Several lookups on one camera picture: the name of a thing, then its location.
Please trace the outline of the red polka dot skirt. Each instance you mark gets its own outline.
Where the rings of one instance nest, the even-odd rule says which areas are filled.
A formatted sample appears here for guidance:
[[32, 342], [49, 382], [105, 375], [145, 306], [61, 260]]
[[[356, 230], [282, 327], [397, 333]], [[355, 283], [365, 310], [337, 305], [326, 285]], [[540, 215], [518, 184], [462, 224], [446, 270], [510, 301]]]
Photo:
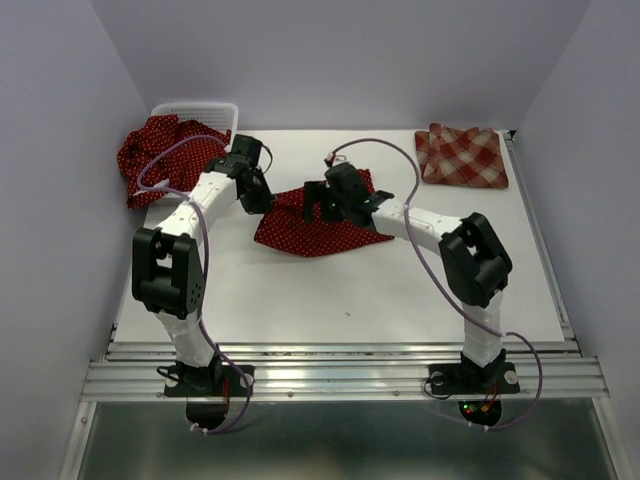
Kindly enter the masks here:
[[131, 132], [117, 154], [121, 175], [126, 178], [127, 207], [144, 208], [163, 198], [163, 192], [146, 192], [139, 188], [137, 177], [158, 155], [188, 138], [190, 141], [158, 160], [144, 175], [142, 183], [160, 183], [181, 191], [191, 191], [204, 167], [225, 154], [232, 131], [212, 129], [196, 120], [181, 121], [176, 114], [151, 116], [143, 127]]
[[273, 208], [260, 220], [255, 243], [298, 257], [335, 255], [370, 245], [389, 242], [393, 236], [374, 233], [349, 221], [329, 223], [321, 206], [314, 204], [312, 222], [304, 220], [304, 188], [277, 193]]

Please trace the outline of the red plaid skirt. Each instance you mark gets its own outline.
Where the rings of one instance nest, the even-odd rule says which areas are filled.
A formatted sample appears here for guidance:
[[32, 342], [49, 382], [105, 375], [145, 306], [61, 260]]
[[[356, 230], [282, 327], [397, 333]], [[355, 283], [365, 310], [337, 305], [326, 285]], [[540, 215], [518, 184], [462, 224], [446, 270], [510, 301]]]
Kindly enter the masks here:
[[500, 135], [491, 128], [457, 129], [431, 123], [414, 132], [421, 178], [427, 184], [507, 189]]

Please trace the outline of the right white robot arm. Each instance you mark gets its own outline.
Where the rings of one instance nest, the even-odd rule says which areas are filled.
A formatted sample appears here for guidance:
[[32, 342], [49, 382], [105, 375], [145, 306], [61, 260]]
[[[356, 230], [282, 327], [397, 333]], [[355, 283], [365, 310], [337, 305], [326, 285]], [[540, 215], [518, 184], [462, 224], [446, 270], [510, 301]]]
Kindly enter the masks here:
[[464, 341], [459, 361], [430, 365], [425, 384], [432, 396], [519, 392], [500, 331], [503, 291], [513, 265], [485, 216], [456, 218], [412, 208], [389, 192], [370, 190], [349, 163], [330, 167], [322, 181], [305, 183], [303, 199], [307, 223], [319, 212], [329, 223], [347, 221], [401, 238], [416, 252], [428, 250], [440, 258], [446, 278], [440, 289], [461, 311]]

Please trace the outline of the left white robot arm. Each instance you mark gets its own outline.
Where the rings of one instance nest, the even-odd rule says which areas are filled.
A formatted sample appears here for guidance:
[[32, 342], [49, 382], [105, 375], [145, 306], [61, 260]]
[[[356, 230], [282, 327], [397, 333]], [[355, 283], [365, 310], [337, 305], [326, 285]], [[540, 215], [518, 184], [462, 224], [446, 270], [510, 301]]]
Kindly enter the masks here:
[[227, 385], [230, 370], [203, 331], [208, 234], [234, 203], [250, 215], [272, 209], [275, 197], [259, 165], [265, 149], [254, 137], [236, 135], [229, 152], [205, 166], [166, 219], [133, 237], [132, 295], [161, 322], [176, 351], [174, 365], [158, 370], [168, 396], [208, 397]]

